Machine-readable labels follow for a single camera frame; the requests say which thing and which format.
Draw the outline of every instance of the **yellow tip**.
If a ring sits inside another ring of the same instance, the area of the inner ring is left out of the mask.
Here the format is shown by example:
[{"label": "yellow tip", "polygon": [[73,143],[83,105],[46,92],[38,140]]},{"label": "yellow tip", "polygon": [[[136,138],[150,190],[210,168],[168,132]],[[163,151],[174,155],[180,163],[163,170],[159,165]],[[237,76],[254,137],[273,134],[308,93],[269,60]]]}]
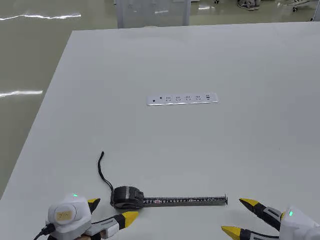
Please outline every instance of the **yellow tip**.
[{"label": "yellow tip", "polygon": [[96,201],[96,200],[98,200],[98,199],[100,199],[100,198],[92,198],[92,199],[89,199],[89,200],[88,200],[88,203],[91,203],[91,204],[92,204],[94,201]]},{"label": "yellow tip", "polygon": [[282,214],[281,214],[281,217],[280,219],[282,220],[284,218],[284,216],[286,215],[286,212],[284,211]]},{"label": "yellow tip", "polygon": [[255,205],[257,205],[259,202],[256,200],[252,200],[252,199],[247,199],[247,198],[240,198],[239,199],[241,202],[246,202],[248,204],[250,204],[252,207],[254,207]]},{"label": "yellow tip", "polygon": [[133,221],[138,217],[138,212],[137,211],[126,211],[122,213],[122,215],[125,218],[125,224],[124,227],[127,228],[129,227]]},{"label": "yellow tip", "polygon": [[235,226],[221,226],[222,231],[228,234],[233,240],[240,240],[241,228]]}]

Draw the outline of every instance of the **table surface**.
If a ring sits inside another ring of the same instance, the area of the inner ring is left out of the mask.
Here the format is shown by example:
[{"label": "table surface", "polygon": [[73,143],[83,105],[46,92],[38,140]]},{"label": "table surface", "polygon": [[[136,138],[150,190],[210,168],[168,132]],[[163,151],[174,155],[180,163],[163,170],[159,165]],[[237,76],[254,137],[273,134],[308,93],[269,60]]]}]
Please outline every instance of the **table surface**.
[{"label": "table surface", "polygon": [[[238,201],[320,222],[320,23],[74,31],[0,202],[3,239],[33,239],[67,193],[100,197],[97,172],[147,197],[221,196],[228,206],[146,208],[121,240],[221,239],[221,225],[275,231]],[[163,93],[220,103],[147,106]]]}]

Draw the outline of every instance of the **power strip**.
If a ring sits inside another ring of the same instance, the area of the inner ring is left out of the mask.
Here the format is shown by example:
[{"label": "power strip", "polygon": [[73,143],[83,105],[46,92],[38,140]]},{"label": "power strip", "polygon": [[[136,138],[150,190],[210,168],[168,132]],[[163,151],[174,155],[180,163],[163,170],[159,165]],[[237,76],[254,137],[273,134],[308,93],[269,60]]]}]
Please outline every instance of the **power strip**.
[{"label": "power strip", "polygon": [[162,94],[158,96],[148,96],[146,104],[154,105],[182,105],[182,104],[211,104],[219,103],[216,93],[184,93],[184,94]]}]

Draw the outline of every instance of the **floor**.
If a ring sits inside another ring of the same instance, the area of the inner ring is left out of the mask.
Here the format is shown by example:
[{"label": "floor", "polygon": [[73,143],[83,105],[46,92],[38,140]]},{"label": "floor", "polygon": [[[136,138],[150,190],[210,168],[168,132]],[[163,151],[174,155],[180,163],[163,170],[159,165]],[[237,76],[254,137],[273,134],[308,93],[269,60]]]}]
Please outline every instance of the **floor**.
[{"label": "floor", "polygon": [[[316,2],[297,12],[285,0],[258,11],[235,0],[191,4],[191,25],[309,21]],[[0,197],[72,30],[114,29],[113,0],[2,0],[0,7]]]}]

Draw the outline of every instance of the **tape measure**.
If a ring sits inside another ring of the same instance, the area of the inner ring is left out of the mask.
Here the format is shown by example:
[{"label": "tape measure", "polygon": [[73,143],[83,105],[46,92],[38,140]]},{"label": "tape measure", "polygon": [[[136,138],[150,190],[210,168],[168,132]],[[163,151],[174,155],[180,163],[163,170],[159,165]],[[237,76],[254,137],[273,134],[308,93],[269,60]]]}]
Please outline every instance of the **tape measure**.
[{"label": "tape measure", "polygon": [[201,197],[145,197],[144,193],[134,186],[119,186],[114,188],[101,171],[101,153],[98,160],[98,173],[111,190],[110,204],[116,209],[141,209],[146,207],[175,207],[175,206],[222,206],[228,204],[224,196]]}]

